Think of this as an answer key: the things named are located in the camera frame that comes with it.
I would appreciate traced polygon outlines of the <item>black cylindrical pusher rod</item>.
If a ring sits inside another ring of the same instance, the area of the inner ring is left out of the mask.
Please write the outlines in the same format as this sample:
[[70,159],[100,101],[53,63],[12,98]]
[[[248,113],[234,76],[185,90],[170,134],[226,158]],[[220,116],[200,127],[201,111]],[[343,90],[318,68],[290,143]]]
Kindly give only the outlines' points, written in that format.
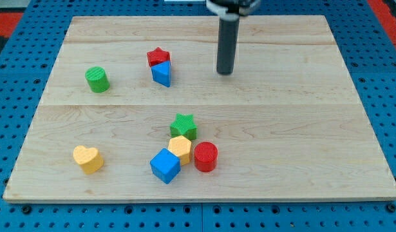
[[238,18],[236,20],[220,18],[219,20],[216,71],[220,75],[233,73],[239,24]]

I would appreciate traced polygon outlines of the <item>grey robot end mount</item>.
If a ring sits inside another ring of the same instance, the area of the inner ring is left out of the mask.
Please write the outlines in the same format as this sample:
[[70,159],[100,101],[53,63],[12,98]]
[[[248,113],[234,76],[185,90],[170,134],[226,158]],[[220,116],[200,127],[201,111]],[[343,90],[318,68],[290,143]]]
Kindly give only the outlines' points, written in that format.
[[248,16],[260,5],[261,0],[206,0],[207,9],[218,16]]

